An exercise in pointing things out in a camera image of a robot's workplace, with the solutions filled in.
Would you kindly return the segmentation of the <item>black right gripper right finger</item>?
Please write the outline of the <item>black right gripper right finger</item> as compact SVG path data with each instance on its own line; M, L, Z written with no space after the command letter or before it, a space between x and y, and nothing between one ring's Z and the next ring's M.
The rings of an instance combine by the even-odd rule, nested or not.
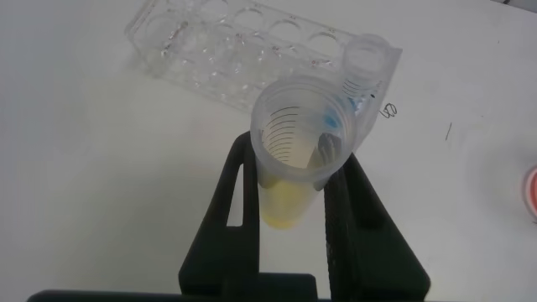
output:
M324 188L333 301L423 301L430 277L351 155Z

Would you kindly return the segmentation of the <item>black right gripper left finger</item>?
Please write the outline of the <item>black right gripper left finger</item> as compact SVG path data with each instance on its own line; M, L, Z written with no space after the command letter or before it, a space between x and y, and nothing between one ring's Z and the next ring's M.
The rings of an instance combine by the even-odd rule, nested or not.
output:
M240 169L242 225L228 226ZM181 292L218 296L226 281L258 275L259 250L257 170L250 133L245 132L232 144L206 214L180 268Z

